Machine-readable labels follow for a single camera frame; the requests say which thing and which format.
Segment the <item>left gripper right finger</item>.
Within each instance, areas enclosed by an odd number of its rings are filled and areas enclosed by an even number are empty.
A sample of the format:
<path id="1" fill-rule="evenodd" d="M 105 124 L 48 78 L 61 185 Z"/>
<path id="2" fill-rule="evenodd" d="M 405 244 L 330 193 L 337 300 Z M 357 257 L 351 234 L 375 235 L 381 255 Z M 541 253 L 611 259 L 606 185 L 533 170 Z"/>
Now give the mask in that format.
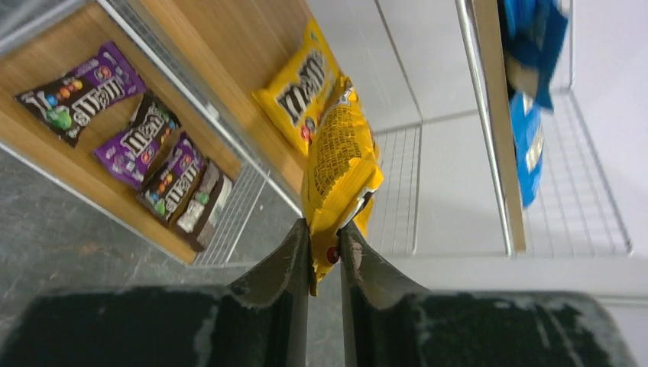
<path id="1" fill-rule="evenodd" d="M 564 291 L 432 291 L 338 232 L 349 366 L 634 366 L 612 316 Z"/>

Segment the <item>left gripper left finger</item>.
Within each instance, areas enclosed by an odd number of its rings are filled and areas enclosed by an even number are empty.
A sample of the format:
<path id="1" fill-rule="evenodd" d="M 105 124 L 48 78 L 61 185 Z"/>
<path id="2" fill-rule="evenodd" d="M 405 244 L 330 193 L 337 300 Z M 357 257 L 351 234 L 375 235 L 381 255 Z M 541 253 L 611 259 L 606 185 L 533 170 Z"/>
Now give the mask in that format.
<path id="1" fill-rule="evenodd" d="M 309 235 L 232 283 L 59 288 L 29 303 L 3 366 L 303 366 Z"/>

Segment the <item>yellow m&m bag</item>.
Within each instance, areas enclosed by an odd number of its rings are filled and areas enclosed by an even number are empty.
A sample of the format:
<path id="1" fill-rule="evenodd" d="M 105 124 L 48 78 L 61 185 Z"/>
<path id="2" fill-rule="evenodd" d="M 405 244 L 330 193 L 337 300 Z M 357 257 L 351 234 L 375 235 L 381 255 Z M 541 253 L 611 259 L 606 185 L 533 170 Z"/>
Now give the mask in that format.
<path id="1" fill-rule="evenodd" d="M 314 297 L 340 258 L 338 231 L 354 222 L 362 235 L 368 234 L 373 195 L 384 180 L 378 158 L 355 85 L 340 74 L 309 146 L 302 182 L 310 237 L 309 292 Z"/>
<path id="2" fill-rule="evenodd" d="M 311 18 L 297 52 L 266 87 L 252 93 L 304 157 L 339 74 L 339 64 L 316 19 Z"/>

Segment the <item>purple m&m bag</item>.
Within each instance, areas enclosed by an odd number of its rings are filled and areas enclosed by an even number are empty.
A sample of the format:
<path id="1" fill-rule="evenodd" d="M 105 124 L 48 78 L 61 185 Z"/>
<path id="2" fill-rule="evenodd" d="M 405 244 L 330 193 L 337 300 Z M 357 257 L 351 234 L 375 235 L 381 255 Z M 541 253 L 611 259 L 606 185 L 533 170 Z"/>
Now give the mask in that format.
<path id="1" fill-rule="evenodd" d="M 163 226 L 169 226 L 205 166 L 193 139 L 181 132 L 167 159 L 143 185 L 136 200 Z"/>
<path id="2" fill-rule="evenodd" d="M 164 142 L 180 127 L 177 115 L 157 95 L 147 91 L 127 127 L 93 154 L 116 180 L 138 190 Z"/>
<path id="3" fill-rule="evenodd" d="M 15 96 L 38 121 L 74 148 L 91 120 L 108 107 L 147 90 L 143 79 L 108 41 L 97 54 L 59 79 Z"/>

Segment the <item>blue candy bag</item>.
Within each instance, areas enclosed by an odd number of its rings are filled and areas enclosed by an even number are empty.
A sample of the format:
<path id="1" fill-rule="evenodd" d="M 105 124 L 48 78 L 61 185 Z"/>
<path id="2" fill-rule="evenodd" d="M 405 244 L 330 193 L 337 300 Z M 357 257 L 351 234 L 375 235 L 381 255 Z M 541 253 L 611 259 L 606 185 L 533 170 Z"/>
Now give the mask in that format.
<path id="1" fill-rule="evenodd" d="M 499 1 L 507 84 L 554 109 L 550 84 L 569 25 L 558 1 Z"/>
<path id="2" fill-rule="evenodd" d="M 525 93 L 515 92 L 510 99 L 510 117 L 521 203 L 526 209 L 536 199 L 543 170 L 541 108 Z"/>

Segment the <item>purple m&m bag top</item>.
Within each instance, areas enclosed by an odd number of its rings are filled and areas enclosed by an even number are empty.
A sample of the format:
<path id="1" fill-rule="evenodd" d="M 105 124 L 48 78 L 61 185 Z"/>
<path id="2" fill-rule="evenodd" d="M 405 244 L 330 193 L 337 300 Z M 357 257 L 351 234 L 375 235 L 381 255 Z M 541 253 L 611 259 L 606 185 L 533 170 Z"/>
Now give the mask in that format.
<path id="1" fill-rule="evenodd" d="M 38 121 L 74 148 L 91 120 L 108 107 L 147 90 L 143 79 L 108 41 L 97 54 L 59 79 L 15 96 Z"/>

